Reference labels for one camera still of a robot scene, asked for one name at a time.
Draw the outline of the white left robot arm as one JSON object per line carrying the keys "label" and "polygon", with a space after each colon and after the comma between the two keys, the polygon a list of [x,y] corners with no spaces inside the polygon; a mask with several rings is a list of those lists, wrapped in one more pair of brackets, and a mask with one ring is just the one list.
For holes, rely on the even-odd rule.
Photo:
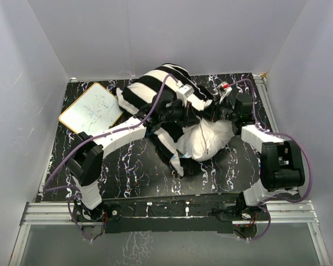
{"label": "white left robot arm", "polygon": [[158,131],[162,125],[175,123],[180,127],[200,123],[191,103],[181,100],[162,100],[160,103],[144,105],[126,122],[92,136],[85,132],[78,134],[78,145],[65,160],[78,190],[78,198],[85,206],[84,214],[91,221],[103,216],[102,198],[98,178],[105,157],[120,147]]}

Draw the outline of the black white striped pillowcase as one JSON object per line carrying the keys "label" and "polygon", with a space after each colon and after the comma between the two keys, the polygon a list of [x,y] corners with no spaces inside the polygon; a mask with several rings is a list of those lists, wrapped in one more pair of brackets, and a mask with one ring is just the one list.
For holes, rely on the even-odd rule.
{"label": "black white striped pillowcase", "polygon": [[161,122],[161,126],[150,138],[162,153],[162,158],[167,158],[172,169],[183,177],[186,168],[184,160],[178,157],[177,142],[185,135],[186,127],[178,124],[178,116],[183,117],[185,107],[177,99],[178,82],[191,86],[196,100],[202,104],[211,100],[212,94],[206,88],[195,85],[188,71],[174,64],[163,64],[147,72],[130,85],[117,88],[116,94],[119,107],[131,115],[149,112],[156,104],[150,119]]}

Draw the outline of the white pillow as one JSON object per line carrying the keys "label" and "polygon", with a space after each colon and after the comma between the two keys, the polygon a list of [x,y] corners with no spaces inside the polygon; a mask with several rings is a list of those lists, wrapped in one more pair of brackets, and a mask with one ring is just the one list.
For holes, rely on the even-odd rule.
{"label": "white pillow", "polygon": [[211,159],[234,136],[231,122],[224,119],[217,122],[202,119],[199,124],[184,128],[183,132],[176,145],[178,151],[199,162]]}

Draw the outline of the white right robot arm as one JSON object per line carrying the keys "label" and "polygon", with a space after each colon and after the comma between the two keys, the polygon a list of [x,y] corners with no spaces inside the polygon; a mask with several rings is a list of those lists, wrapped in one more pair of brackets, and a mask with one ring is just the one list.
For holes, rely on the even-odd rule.
{"label": "white right robot arm", "polygon": [[230,121],[234,134],[260,154],[260,178],[239,194],[233,208],[241,219],[248,220],[255,215],[256,206],[267,199],[303,186],[305,173],[298,144],[261,128],[256,122],[253,97],[240,93],[235,102],[230,103],[226,99],[230,91],[228,88],[213,98],[205,117],[211,122]]}

